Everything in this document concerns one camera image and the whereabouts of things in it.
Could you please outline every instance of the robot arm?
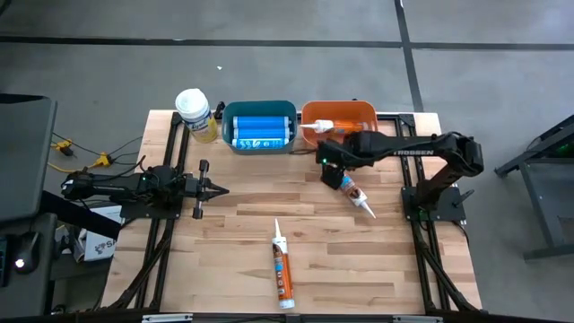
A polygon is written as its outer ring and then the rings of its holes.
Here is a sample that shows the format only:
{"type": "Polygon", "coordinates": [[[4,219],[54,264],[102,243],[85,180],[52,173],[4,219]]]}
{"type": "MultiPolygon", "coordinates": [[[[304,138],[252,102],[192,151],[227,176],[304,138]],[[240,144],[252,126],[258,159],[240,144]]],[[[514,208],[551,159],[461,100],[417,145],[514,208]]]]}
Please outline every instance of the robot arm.
{"type": "Polygon", "coordinates": [[[319,142],[316,163],[323,164],[323,182],[337,189],[345,170],[373,166],[389,156],[437,156],[447,161],[432,179],[417,184],[414,201],[427,210],[436,209],[440,193],[461,177],[473,177],[484,170],[480,144],[472,137],[456,132],[415,137],[387,136],[376,131],[355,132],[347,135],[342,144],[333,140],[319,142]]]}
{"type": "Polygon", "coordinates": [[[192,174],[178,174],[170,166],[155,166],[129,176],[97,175],[86,170],[74,172],[62,184],[66,199],[79,200],[90,196],[109,196],[122,205],[122,217],[162,218],[178,208],[184,197],[196,199],[193,217],[203,217],[202,203],[229,193],[212,183],[205,175],[209,162],[199,163],[199,179],[192,174]]]}

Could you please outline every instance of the white caulk tube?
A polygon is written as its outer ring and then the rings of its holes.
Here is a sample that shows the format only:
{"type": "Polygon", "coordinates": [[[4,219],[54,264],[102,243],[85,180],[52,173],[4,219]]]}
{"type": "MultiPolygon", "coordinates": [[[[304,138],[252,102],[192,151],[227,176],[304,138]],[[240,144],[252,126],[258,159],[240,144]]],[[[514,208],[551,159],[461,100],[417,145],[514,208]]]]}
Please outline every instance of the white caulk tube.
{"type": "Polygon", "coordinates": [[[346,173],[343,176],[343,182],[341,183],[341,187],[339,187],[343,194],[345,194],[349,199],[352,201],[355,206],[359,206],[367,210],[369,214],[373,218],[377,218],[373,211],[370,209],[369,205],[367,204],[367,196],[360,188],[357,188],[357,185],[354,181],[347,175],[346,173]]]}
{"type": "Polygon", "coordinates": [[[281,236],[279,223],[275,219],[275,238],[273,243],[273,258],[275,278],[277,280],[277,293],[279,295],[279,307],[292,309],[295,307],[293,299],[293,285],[291,283],[291,270],[289,268],[289,256],[287,252],[287,239],[281,236]]]}

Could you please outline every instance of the plastic bin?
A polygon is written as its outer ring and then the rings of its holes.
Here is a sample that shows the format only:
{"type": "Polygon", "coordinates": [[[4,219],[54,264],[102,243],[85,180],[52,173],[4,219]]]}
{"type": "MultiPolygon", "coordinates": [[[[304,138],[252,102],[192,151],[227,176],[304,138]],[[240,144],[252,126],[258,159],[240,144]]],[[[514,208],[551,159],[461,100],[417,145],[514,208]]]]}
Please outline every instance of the plastic bin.
{"type": "Polygon", "coordinates": [[[257,154],[281,154],[288,153],[293,148],[293,142],[297,136],[297,110],[293,103],[287,100],[270,100],[270,101],[240,101],[232,102],[223,110],[222,116],[222,137],[223,141],[231,148],[236,154],[241,155],[257,155],[257,154]],[[280,116],[289,117],[291,123],[289,129],[293,135],[289,138],[287,143],[282,149],[254,149],[242,150],[237,149],[231,145],[233,140],[233,117],[249,116],[280,116]]]}
{"type": "MultiPolygon", "coordinates": [[[[311,124],[316,120],[345,120],[353,122],[365,122],[369,129],[378,131],[377,112],[367,101],[311,101],[301,111],[301,124],[311,124]]],[[[302,128],[303,139],[308,144],[317,147],[318,140],[334,139],[343,142],[344,134],[324,133],[318,134],[313,129],[302,128]]]]}

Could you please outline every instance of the blue bin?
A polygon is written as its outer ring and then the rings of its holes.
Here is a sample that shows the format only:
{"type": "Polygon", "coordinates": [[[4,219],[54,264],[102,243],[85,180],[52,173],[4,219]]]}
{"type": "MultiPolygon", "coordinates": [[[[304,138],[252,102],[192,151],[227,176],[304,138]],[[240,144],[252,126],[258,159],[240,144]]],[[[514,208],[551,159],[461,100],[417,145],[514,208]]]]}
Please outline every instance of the blue bin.
{"type": "Polygon", "coordinates": [[[222,117],[222,137],[223,141],[231,148],[236,154],[242,155],[256,155],[256,154],[281,154],[288,153],[293,148],[293,142],[297,136],[297,110],[293,103],[287,100],[269,100],[269,101],[241,101],[232,102],[223,110],[222,117]],[[291,123],[289,129],[293,135],[289,138],[287,143],[282,149],[255,149],[255,150],[241,150],[233,147],[231,141],[233,140],[233,117],[262,117],[262,116],[278,116],[288,117],[291,123]]]}

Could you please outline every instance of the wooden table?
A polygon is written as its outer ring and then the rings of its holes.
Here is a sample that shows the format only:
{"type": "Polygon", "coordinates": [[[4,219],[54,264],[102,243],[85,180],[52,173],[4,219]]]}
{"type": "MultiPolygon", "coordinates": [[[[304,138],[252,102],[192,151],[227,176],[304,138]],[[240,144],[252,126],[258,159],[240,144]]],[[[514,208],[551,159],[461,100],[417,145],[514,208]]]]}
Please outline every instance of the wooden table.
{"type": "MultiPolygon", "coordinates": [[[[145,166],[162,164],[171,114],[150,111],[140,151],[140,157],[146,155],[145,166]]],[[[414,115],[419,135],[440,133],[437,114],[414,115]]],[[[390,122],[380,122],[379,130],[396,134],[390,122]]],[[[303,145],[298,137],[295,147],[303,145]]],[[[179,143],[175,146],[174,164],[179,143]]],[[[351,173],[369,197],[378,217],[372,219],[319,180],[314,158],[239,156],[221,138],[209,144],[190,139],[186,171],[197,173],[199,160],[207,159],[209,178],[231,193],[204,204],[201,221],[191,217],[195,201],[184,204],[171,242],[161,310],[281,312],[270,242],[277,217],[289,243],[295,312],[423,313],[412,232],[399,196],[404,185],[399,160],[386,158],[351,173]]],[[[423,162],[427,176],[444,165],[432,157],[423,162]]],[[[102,305],[116,300],[140,269],[149,226],[150,221],[137,220],[120,233],[102,305]]],[[[437,232],[445,270],[480,307],[464,235],[452,223],[437,223],[437,232]]],[[[148,301],[154,277],[152,273],[148,301]]],[[[429,278],[438,304],[435,276],[429,278]]]]}

